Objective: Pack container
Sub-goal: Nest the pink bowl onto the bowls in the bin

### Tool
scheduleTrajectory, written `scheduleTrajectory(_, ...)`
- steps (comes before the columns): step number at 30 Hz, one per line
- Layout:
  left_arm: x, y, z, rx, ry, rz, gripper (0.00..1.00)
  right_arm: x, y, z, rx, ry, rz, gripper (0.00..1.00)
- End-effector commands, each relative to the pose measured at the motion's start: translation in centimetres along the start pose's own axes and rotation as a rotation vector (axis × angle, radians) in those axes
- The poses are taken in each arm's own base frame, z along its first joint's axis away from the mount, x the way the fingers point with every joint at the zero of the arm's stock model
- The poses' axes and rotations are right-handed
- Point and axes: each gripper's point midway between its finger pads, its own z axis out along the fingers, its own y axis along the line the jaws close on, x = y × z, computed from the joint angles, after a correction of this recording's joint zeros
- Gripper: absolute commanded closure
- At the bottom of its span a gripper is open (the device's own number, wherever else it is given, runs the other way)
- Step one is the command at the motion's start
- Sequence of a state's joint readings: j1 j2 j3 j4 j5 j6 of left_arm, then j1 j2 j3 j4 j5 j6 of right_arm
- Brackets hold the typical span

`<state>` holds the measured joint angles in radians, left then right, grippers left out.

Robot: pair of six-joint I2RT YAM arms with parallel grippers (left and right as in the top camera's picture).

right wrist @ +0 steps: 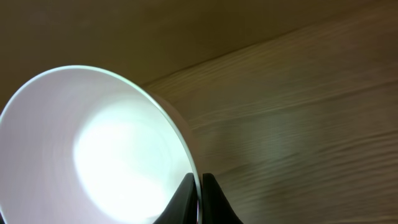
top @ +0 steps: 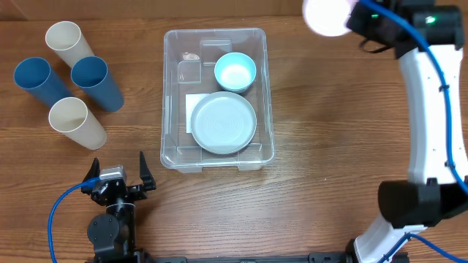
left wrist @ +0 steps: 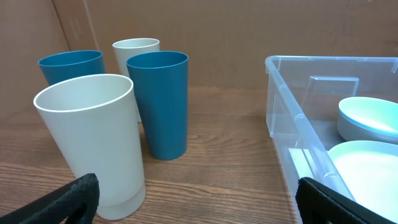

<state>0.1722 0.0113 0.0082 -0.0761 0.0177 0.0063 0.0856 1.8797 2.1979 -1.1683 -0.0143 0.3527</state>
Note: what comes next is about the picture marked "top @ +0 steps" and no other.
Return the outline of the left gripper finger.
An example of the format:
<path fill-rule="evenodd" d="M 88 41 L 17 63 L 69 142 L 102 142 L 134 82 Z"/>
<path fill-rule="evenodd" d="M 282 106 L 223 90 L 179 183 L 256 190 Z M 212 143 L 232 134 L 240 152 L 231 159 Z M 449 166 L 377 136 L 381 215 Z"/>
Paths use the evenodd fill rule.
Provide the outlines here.
<path fill-rule="evenodd" d="M 140 179 L 143 182 L 144 186 L 154 186 L 155 180 L 151 171 L 148 168 L 144 153 L 140 152 Z"/>
<path fill-rule="evenodd" d="M 88 181 L 88 180 L 93 179 L 93 178 L 98 178 L 99 174 L 100 174 L 99 159 L 94 158 L 94 160 L 92 162 L 92 165 L 91 165 L 91 168 L 88 171 L 88 173 L 86 174 L 86 176 L 84 178 L 84 181 Z"/>

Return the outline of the pink bowl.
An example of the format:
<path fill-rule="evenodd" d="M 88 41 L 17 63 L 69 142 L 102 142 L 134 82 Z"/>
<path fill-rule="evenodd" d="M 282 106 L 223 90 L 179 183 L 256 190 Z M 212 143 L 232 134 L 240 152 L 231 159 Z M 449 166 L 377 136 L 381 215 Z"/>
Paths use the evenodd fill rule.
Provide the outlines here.
<path fill-rule="evenodd" d="M 357 3 L 358 0 L 303 0 L 303 19 L 316 34 L 340 37 L 351 32 L 347 21 Z"/>

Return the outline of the beige cup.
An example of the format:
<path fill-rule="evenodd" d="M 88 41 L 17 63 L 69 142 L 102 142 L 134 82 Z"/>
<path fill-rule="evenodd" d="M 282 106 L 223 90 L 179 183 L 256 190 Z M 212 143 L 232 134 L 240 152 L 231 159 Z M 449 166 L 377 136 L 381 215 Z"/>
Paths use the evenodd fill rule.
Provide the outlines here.
<path fill-rule="evenodd" d="M 70 68 L 82 58 L 94 56 L 80 27 L 72 21 L 53 24 L 45 34 L 45 43 Z"/>
<path fill-rule="evenodd" d="M 57 101 L 48 114 L 50 126 L 84 148 L 97 150 L 107 142 L 107 132 L 86 106 L 77 97 Z"/>

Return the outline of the grey plate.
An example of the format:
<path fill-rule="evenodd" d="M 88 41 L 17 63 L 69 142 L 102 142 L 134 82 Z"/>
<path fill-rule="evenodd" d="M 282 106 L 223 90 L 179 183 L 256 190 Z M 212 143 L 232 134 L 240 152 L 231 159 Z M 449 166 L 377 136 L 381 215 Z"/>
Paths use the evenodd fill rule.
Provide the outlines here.
<path fill-rule="evenodd" d="M 227 155 L 245 148 L 257 128 L 256 112 L 244 97 L 227 91 L 209 94 L 195 106 L 191 129 L 204 150 Z"/>

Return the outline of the blue cup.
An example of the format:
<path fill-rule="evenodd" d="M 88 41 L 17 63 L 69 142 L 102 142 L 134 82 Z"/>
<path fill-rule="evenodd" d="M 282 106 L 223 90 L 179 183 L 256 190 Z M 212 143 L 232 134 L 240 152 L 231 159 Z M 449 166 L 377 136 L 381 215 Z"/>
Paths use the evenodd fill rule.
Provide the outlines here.
<path fill-rule="evenodd" d="M 41 57 L 21 61 L 15 68 L 14 81 L 49 107 L 63 98 L 73 96 L 49 62 Z"/>
<path fill-rule="evenodd" d="M 71 78 L 103 110 L 115 112 L 124 106 L 123 94 L 102 58 L 88 56 L 80 59 L 72 67 Z"/>

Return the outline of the light blue bowl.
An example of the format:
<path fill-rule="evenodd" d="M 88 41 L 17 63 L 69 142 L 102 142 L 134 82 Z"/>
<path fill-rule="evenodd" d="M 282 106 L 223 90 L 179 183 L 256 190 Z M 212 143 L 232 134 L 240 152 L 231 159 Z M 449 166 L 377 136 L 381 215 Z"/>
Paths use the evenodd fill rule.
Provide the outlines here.
<path fill-rule="evenodd" d="M 256 76 L 256 63 L 244 53 L 226 53 L 215 63 L 214 77 L 226 91 L 241 94 L 249 89 Z"/>

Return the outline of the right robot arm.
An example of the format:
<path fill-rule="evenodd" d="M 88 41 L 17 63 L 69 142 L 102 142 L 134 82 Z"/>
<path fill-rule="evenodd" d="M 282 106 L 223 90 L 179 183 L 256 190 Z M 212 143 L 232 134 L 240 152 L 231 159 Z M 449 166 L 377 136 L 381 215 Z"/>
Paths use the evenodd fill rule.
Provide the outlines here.
<path fill-rule="evenodd" d="M 394 49 L 410 121 L 405 180 L 378 188 L 379 215 L 350 244 L 355 262 L 404 262 L 399 249 L 424 230 L 467 210 L 467 152 L 459 99 L 464 29 L 461 10 L 433 1 L 367 1 L 347 26 Z"/>

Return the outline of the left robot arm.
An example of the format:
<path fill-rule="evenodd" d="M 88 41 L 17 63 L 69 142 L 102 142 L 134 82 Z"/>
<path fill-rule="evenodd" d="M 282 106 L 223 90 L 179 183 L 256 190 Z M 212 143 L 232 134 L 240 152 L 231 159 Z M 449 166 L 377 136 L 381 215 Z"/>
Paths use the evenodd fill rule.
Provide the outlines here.
<path fill-rule="evenodd" d="M 87 229 L 94 247 L 95 262 L 152 262 L 150 253 L 136 244 L 135 202 L 147 198 L 156 188 L 143 153 L 139 156 L 141 184 L 128 186 L 124 167 L 99 168 L 94 159 L 83 179 L 87 186 L 81 192 L 105 207 L 105 212 L 94 217 Z"/>

